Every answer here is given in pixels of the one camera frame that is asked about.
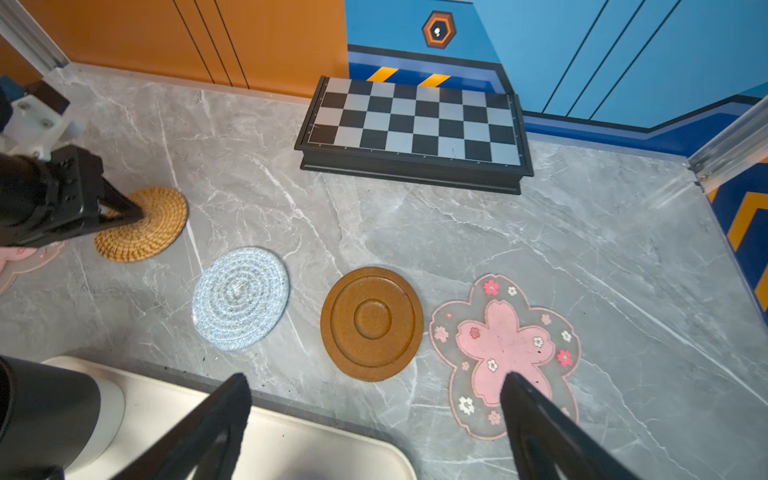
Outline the pink flower coaster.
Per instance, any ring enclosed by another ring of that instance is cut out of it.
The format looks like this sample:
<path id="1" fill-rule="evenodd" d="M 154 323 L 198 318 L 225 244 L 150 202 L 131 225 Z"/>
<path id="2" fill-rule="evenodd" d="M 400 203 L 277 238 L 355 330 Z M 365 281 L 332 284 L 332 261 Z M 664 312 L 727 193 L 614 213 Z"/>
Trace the pink flower coaster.
<path id="1" fill-rule="evenodd" d="M 66 247 L 66 242 L 54 242 L 40 248 L 2 247 L 0 293 L 10 289 L 19 276 L 39 270 L 58 259 Z"/>
<path id="2" fill-rule="evenodd" d="M 507 435 L 501 407 L 506 375 L 518 373 L 572 421 L 579 407 L 568 378 L 581 359 L 571 323 L 530 304 L 523 290 L 500 274 L 486 274 L 466 300 L 448 301 L 432 314 L 431 342 L 451 369 L 449 405 L 471 437 Z"/>

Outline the woven rattan coaster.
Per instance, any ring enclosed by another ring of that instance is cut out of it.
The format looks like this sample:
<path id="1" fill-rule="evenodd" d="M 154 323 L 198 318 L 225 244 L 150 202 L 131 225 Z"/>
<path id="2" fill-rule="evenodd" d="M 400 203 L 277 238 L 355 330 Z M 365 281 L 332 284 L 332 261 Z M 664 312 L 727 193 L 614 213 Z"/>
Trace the woven rattan coaster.
<path id="1" fill-rule="evenodd" d="M 143 218 L 94 238 L 97 252 L 117 263 L 134 263 L 160 254 L 180 236 L 188 218 L 186 199 L 170 187 L 147 187 L 129 199 L 142 209 Z"/>

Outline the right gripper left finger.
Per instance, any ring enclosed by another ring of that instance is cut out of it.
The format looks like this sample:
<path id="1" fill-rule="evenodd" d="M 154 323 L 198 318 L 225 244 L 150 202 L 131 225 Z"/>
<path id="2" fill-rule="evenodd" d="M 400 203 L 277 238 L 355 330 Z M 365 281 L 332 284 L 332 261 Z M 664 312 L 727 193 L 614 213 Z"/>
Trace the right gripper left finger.
<path id="1" fill-rule="evenodd" d="M 246 377 L 234 374 L 117 479 L 230 479 L 252 407 Z"/>

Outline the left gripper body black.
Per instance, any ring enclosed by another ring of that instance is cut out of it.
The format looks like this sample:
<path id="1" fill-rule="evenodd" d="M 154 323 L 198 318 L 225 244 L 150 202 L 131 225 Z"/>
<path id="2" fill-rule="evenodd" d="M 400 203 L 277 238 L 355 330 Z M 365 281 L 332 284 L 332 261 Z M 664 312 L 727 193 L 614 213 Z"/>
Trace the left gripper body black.
<path id="1" fill-rule="evenodd" d="M 1 156 L 1 245 L 39 248 L 105 228 L 100 157 L 77 146 L 49 161 Z"/>

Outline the brown wooden coaster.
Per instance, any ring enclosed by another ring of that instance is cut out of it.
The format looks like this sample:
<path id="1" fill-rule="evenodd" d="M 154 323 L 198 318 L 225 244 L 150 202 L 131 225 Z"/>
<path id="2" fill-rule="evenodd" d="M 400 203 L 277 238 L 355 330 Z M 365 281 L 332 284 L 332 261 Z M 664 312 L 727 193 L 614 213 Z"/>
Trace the brown wooden coaster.
<path id="1" fill-rule="evenodd" d="M 326 352 L 342 373 L 380 382 L 397 375 L 415 357 L 424 313 L 403 277 L 388 269 L 364 267 L 332 287 L 320 328 Z"/>

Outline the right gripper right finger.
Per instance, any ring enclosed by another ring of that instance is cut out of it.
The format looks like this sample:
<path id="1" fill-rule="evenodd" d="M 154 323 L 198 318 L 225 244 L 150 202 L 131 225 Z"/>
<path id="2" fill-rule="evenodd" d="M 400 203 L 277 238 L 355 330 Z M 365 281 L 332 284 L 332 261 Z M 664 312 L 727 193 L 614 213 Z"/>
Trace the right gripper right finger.
<path id="1" fill-rule="evenodd" d="M 500 400 L 519 478 L 636 477 L 521 374 L 506 375 Z"/>

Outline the light blue woven coaster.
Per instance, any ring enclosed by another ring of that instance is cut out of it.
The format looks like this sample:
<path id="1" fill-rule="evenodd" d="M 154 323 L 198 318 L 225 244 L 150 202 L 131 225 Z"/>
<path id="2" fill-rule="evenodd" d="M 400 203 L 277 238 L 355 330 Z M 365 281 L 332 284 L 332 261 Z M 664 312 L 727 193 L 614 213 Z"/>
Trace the light blue woven coaster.
<path id="1" fill-rule="evenodd" d="M 277 325 L 290 292 L 286 267 L 273 252 L 244 247 L 217 259 L 193 295 L 197 332 L 222 351 L 247 348 Z"/>

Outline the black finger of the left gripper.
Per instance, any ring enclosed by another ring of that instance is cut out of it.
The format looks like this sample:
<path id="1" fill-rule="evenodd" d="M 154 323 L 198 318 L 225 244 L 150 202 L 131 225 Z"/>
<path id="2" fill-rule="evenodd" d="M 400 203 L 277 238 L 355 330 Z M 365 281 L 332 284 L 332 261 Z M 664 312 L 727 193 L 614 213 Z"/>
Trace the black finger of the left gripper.
<path id="1" fill-rule="evenodd" d="M 102 179 L 104 193 L 99 197 L 99 225 L 103 230 L 135 224 L 144 219 L 142 208 Z"/>

